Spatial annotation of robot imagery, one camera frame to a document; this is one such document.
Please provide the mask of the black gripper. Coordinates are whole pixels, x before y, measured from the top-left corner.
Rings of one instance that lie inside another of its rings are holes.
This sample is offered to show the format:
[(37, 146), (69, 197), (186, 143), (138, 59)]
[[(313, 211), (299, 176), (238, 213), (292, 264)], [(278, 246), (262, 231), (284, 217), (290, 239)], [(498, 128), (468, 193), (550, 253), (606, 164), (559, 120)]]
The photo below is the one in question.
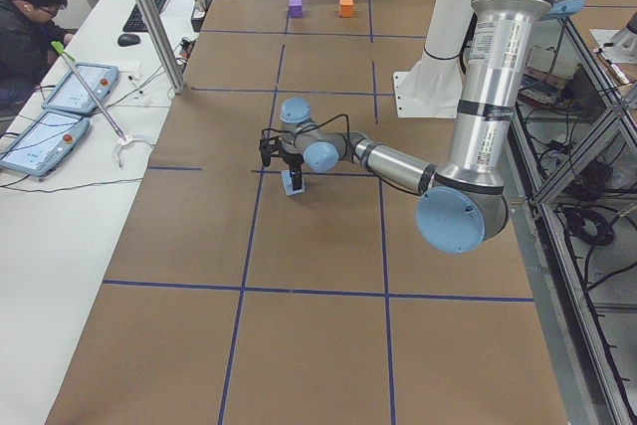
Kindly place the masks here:
[(304, 158), (301, 153), (292, 153), (280, 147), (280, 157), (291, 169), (291, 181), (294, 191), (300, 191), (303, 189), (303, 172), (302, 165), (304, 164)]

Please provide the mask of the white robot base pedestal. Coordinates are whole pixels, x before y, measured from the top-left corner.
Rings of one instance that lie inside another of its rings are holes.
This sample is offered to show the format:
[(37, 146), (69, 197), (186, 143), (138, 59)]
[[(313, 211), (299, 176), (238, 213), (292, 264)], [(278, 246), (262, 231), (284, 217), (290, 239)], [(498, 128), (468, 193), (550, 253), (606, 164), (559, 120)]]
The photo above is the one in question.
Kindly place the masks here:
[(436, 0), (421, 59), (393, 74), (400, 117), (456, 116), (463, 89), (460, 56), (473, 16), (471, 0)]

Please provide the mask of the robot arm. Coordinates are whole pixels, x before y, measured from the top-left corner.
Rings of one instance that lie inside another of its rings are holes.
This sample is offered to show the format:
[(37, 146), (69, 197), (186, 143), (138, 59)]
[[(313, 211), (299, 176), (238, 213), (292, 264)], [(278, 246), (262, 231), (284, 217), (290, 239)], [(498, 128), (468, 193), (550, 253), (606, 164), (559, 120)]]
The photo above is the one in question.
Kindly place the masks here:
[(394, 76), (400, 116), (454, 120), (449, 158), (436, 165), (360, 132), (325, 132), (309, 103), (282, 103), (277, 136), (262, 139), (264, 163), (279, 157), (288, 194), (305, 185), (302, 169), (325, 173), (340, 161), (359, 165), (419, 198), (416, 223), (438, 250), (472, 251), (499, 234), (509, 210), (497, 164), (528, 58), (533, 26), (566, 17), (584, 0), (436, 0), (424, 53)]

